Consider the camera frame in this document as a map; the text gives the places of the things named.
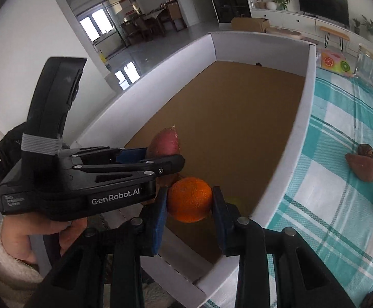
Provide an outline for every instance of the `white cabinet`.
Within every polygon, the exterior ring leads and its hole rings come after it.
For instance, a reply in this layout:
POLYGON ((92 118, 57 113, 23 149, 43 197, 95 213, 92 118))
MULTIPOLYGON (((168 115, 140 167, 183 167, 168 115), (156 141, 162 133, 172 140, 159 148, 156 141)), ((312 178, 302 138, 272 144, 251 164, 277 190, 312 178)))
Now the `white cabinet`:
MULTIPOLYGON (((373 52, 373 43, 367 39, 358 36, 354 32, 338 26, 336 24, 318 20, 315 17, 305 16, 299 13, 292 13, 290 11, 273 11, 266 9, 253 9, 251 16, 256 18, 267 18, 271 26, 280 28, 288 28, 301 32, 305 37, 318 40, 322 43, 325 41, 325 31, 321 31, 320 27, 325 26, 331 28, 349 37, 350 42, 344 41, 343 50, 353 56, 358 56, 359 44, 364 44, 369 50, 373 52)), ((329 46, 339 49, 339 37, 330 35, 329 46)))
POLYGON ((348 53, 353 56, 358 56, 359 44, 363 44, 368 50, 373 52, 373 43, 367 39, 358 36, 357 34, 351 32, 348 34, 350 38, 350 43, 348 47, 348 53))
POLYGON ((267 18, 271 26, 282 28, 282 13, 266 9, 251 10, 251 16, 254 18, 267 18))
POLYGON ((282 23, 284 28, 304 32, 305 34, 316 35, 315 20, 313 18, 282 13, 282 23))

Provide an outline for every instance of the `cardboard box on floor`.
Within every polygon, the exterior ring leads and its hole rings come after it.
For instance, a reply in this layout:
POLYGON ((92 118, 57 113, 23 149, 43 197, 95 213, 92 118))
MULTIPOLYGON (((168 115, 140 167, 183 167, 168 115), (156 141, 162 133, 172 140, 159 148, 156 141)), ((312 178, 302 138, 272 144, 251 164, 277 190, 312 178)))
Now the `cardboard box on floor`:
MULTIPOLYGON (((146 147, 175 121, 183 173, 220 185, 228 201, 241 203, 241 212, 266 227, 300 156, 315 66, 315 46, 304 41, 211 33, 142 76, 77 142, 146 147)), ((113 228, 141 209, 137 204, 104 216, 113 228)), ((187 308, 207 301, 239 263, 238 257, 217 259, 211 225, 210 218, 190 227, 169 219, 159 255, 141 257, 142 268, 187 308)))
POLYGON ((231 27, 234 31, 265 32, 270 24, 266 18, 235 17, 231 21, 231 27))

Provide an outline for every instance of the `bolt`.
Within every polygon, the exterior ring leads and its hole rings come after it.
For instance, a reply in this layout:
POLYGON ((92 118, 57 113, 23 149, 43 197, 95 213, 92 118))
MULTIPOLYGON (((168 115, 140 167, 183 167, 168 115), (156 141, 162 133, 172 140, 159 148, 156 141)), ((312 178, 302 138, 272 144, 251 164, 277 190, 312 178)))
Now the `bolt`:
POLYGON ((295 236, 295 235, 296 235, 296 230, 293 229, 292 227, 286 227, 286 228, 284 229, 284 233, 285 233, 286 235, 289 235, 289 236, 295 236))
POLYGON ((97 233, 97 230, 95 228, 87 228, 84 232, 85 237, 91 237, 94 236, 97 233))
POLYGON ((131 222, 131 225, 132 225, 132 226, 139 226, 139 225, 142 224, 142 219, 139 218, 139 217, 136 217, 136 218, 132 218, 132 219, 130 220, 130 222, 131 222))
POLYGON ((246 226, 248 223, 249 223, 249 219, 244 217, 244 216, 240 216, 238 219, 237 219, 237 222, 240 224, 240 225, 244 225, 246 226))

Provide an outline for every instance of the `glass jar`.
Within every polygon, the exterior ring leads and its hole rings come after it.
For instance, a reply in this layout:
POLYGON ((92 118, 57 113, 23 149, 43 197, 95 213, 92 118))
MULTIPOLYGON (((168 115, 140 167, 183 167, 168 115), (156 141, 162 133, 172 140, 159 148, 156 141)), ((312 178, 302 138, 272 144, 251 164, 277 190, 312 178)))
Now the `glass jar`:
POLYGON ((373 86, 373 52, 359 44, 358 59, 355 67, 355 77, 373 86))

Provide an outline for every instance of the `hand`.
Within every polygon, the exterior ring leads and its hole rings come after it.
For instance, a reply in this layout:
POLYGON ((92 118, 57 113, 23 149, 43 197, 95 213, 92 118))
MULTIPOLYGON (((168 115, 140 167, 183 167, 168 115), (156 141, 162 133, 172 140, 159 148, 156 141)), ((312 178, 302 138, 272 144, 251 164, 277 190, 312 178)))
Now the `hand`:
POLYGON ((1 242, 12 257, 27 264, 36 264, 28 235, 49 235, 60 233, 61 255, 71 246, 87 227, 87 218, 69 222, 52 221, 39 213, 25 213, 5 216, 2 221, 1 242))

